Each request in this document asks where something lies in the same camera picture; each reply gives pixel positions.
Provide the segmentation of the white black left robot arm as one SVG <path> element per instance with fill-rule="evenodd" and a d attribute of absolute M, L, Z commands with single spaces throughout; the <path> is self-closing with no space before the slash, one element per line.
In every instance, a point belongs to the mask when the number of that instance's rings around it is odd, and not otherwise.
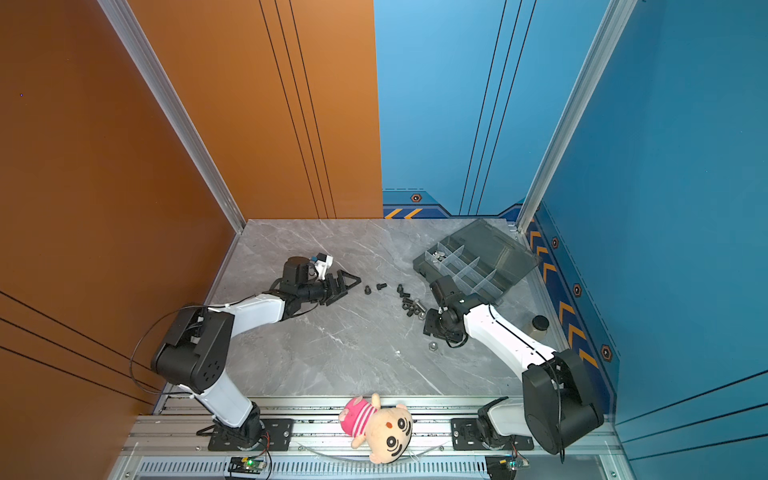
<path fill-rule="evenodd" d="M 184 306 L 161 341 L 151 369 L 192 395 L 212 415 L 212 425 L 198 432 L 210 438 L 209 450 L 261 448 L 268 430 L 260 408 L 226 371 L 231 340 L 258 327 L 296 318 L 304 313 L 304 304 L 331 305 L 361 282 L 344 270 L 312 281 L 291 273 L 276 280 L 269 290 L 239 302 Z"/>

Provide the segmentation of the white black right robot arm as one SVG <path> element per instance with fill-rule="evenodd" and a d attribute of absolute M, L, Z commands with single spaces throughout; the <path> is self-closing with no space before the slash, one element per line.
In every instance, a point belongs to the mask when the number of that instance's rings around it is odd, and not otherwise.
<path fill-rule="evenodd" d="M 477 413 L 479 441 L 489 449 L 508 449 L 530 438 L 549 454 L 601 427 L 603 408 L 586 366 L 572 349 L 557 351 L 527 335 L 491 305 L 461 310 L 431 309 L 424 333 L 458 347 L 474 339 L 488 348 L 520 380 L 522 397 L 500 397 Z"/>

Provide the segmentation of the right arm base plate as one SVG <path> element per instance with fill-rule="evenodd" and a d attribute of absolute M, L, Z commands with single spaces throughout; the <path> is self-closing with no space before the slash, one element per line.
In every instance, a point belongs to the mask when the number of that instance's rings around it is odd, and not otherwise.
<path fill-rule="evenodd" d="M 529 436 L 492 433 L 490 424 L 478 417 L 452 418 L 450 427 L 455 451 L 532 451 L 535 447 L 533 438 Z"/>

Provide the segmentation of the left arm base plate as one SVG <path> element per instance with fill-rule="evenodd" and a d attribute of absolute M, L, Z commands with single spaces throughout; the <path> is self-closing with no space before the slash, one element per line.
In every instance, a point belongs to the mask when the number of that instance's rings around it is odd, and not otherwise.
<path fill-rule="evenodd" d="M 294 420 L 290 418 L 250 419 L 239 428 L 215 421 L 212 426 L 199 430 L 198 434 L 210 434 L 209 451 L 259 452 L 268 449 L 270 452 L 286 452 L 290 447 L 293 427 Z"/>

